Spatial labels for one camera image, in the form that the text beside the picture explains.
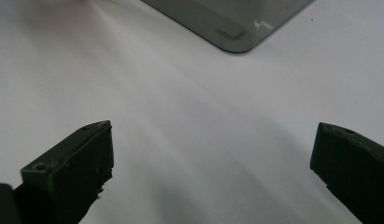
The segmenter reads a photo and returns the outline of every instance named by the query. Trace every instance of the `white surface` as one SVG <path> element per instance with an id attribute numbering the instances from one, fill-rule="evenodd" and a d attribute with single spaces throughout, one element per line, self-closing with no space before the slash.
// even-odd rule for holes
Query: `white surface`
<path id="1" fill-rule="evenodd" d="M 320 121 L 384 146 L 384 0 L 318 0 L 238 56 L 137 0 L 0 0 L 0 182 L 104 119 L 82 223 L 359 223 L 308 165 Z"/>

